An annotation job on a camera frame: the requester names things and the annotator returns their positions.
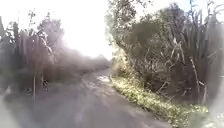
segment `dirt road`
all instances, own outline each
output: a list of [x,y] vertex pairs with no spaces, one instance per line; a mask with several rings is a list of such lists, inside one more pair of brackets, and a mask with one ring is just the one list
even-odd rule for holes
[[167,128],[115,92],[109,71],[52,84],[48,92],[0,97],[1,128]]

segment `undergrowth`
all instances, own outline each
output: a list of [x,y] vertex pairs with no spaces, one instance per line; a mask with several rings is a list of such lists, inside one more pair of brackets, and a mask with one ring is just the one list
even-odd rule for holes
[[135,103],[156,117],[167,121],[172,128],[216,128],[208,109],[200,105],[177,104],[144,90],[133,78],[112,78],[113,87],[129,102]]

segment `sky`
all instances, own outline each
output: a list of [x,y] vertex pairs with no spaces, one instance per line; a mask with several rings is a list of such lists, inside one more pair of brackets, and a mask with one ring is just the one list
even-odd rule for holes
[[[4,5],[0,8],[4,26],[10,21],[19,20],[20,25],[26,28],[29,23],[27,18],[29,10],[35,8],[36,22],[43,19],[47,11],[51,11],[53,17],[62,20],[62,26],[65,29],[64,39],[69,48],[92,57],[99,54],[107,58],[112,57],[104,35],[107,0],[0,0],[0,2]],[[153,6],[148,7],[145,12],[156,12],[172,2],[178,3],[185,11],[189,10],[189,0],[164,0],[162,2],[155,0]],[[222,0],[215,0],[215,2],[219,4]],[[199,5],[198,8],[206,7],[205,0],[196,0],[196,3]]]

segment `sunlight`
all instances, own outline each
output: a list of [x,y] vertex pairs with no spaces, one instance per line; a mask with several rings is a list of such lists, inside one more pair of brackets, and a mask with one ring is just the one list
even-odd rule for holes
[[63,39],[68,48],[92,58],[99,55],[103,55],[108,60],[112,58],[111,48],[104,36],[104,15],[107,9],[107,1],[71,2],[64,0],[54,2],[53,0],[33,0],[30,2],[28,0],[9,0],[3,2],[5,5],[11,5],[10,3],[16,3],[12,5],[12,10],[7,9],[8,6],[0,8],[0,16],[3,17],[5,27],[10,21],[19,20],[20,25],[27,28],[29,23],[27,14],[30,9],[36,8],[34,19],[36,23],[43,19],[47,11],[50,11],[52,17],[62,20],[62,27],[65,30]]
[[106,1],[78,1],[75,16],[63,17],[64,40],[69,48],[93,58],[100,54],[111,58],[111,50],[104,36],[106,6]]

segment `foliage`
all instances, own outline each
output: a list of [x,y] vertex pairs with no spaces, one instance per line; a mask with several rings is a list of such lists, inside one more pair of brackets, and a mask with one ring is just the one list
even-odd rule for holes
[[[113,13],[107,17],[112,43],[124,50],[128,64],[143,86],[165,97],[205,103],[208,86],[205,69],[221,64],[221,35],[213,34],[222,26],[216,20],[218,12],[209,11],[203,17],[201,10],[194,10],[192,2],[189,12],[174,3],[136,21],[134,7],[119,10],[113,5],[117,4],[111,4],[108,12]],[[128,20],[120,18],[123,13]]]
[[8,71],[5,72],[11,72],[9,81],[16,80],[22,89],[33,85],[35,95],[36,84],[43,86],[45,72],[54,68],[55,55],[59,52],[57,48],[61,40],[56,42],[53,39],[61,38],[63,30],[60,28],[60,20],[52,20],[49,16],[35,29],[32,20],[35,13],[30,11],[28,16],[30,24],[27,29],[19,28],[16,22],[11,22],[6,28],[1,50],[7,60],[2,62],[8,65]]
[[141,82],[138,79],[116,77],[112,81],[114,88],[130,102],[167,121],[173,128],[218,128],[219,126],[215,123],[217,118],[213,118],[204,106],[167,101],[139,86]]

